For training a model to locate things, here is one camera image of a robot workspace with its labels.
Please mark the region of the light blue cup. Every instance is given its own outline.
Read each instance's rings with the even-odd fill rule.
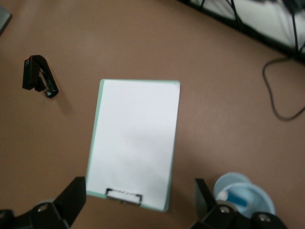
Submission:
[[[255,212],[268,212],[275,215],[275,207],[268,194],[240,173],[226,173],[215,183],[216,200],[229,201],[247,218]]]

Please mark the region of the gray object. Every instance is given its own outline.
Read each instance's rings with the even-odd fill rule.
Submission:
[[[0,6],[0,35],[9,23],[11,17],[12,15],[2,6]]]

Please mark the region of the clipboard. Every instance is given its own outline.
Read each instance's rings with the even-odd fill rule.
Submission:
[[[179,95],[178,81],[101,80],[88,195],[168,209]]]

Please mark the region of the clipboard clip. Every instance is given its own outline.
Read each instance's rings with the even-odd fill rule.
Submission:
[[[140,206],[143,200],[143,195],[126,192],[126,191],[120,191],[112,188],[106,189],[106,197],[118,200],[122,204],[130,203],[130,204],[135,204],[137,206]]]

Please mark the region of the black wire rack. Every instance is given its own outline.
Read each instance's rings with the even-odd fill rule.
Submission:
[[[216,14],[210,10],[205,9],[203,7],[205,0],[202,0],[201,4],[195,4],[195,3],[191,2],[191,0],[178,0],[178,1],[200,11],[201,13],[207,14],[207,15],[217,19],[218,21],[221,21],[222,23],[225,23],[228,26],[231,26],[250,37],[253,37],[253,38],[259,40],[260,42],[282,52],[283,54],[291,56],[291,57],[295,58],[296,60],[298,60],[302,63],[305,63],[305,53],[304,52],[296,52],[295,47],[290,47],[284,43],[276,41],[276,40],[272,39],[271,37],[268,37],[262,33],[259,33],[254,28],[244,24],[238,16],[238,12],[236,11],[233,0],[231,0],[231,1],[224,0],[224,1],[228,2],[231,5],[231,7],[234,11],[235,19],[229,19],[229,18],[226,18],[219,14]]]

